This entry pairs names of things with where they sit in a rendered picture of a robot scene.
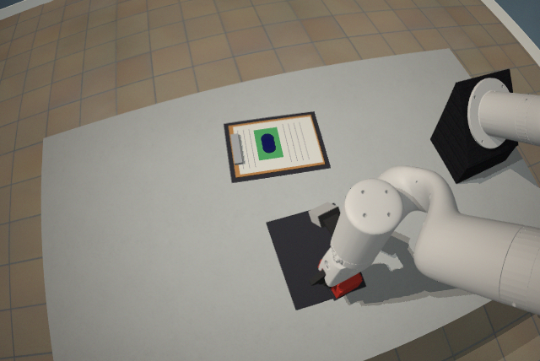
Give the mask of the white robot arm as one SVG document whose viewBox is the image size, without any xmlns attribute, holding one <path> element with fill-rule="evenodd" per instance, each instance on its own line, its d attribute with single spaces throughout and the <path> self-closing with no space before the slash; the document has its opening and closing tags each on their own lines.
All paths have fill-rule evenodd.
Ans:
<svg viewBox="0 0 540 361">
<path fill-rule="evenodd" d="M 496 78 L 474 87 L 467 108 L 474 140 L 484 148 L 506 139 L 540 147 L 540 95 L 499 91 L 509 92 Z M 460 213 L 450 186 L 432 170 L 393 166 L 356 183 L 341 213 L 330 202 L 308 212 L 331 234 L 333 260 L 359 269 L 371 264 L 412 211 L 429 211 L 413 253 L 421 273 L 540 315 L 540 228 Z"/>
</svg>

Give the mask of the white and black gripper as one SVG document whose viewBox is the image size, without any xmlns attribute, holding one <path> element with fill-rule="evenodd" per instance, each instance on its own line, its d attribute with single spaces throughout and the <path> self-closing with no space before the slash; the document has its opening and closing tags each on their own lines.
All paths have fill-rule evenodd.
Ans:
<svg viewBox="0 0 540 361">
<path fill-rule="evenodd" d="M 359 272 L 362 272 L 364 269 L 366 269 L 373 263 L 371 262 L 371 264 L 369 264 L 367 267 L 363 267 L 360 269 L 349 269 L 343 267 L 342 263 L 336 263 L 333 260 L 333 257 L 335 255 L 335 252 L 333 252 L 331 248 L 327 251 L 319 265 L 320 272 L 318 272 L 313 278 L 309 280 L 311 286 L 319 283 L 323 284 L 323 286 L 327 285 L 327 288 L 331 288 L 351 278 Z M 324 269 L 321 269 L 322 267 Z M 349 271 L 351 271 L 351 273 L 348 273 Z"/>
</svg>

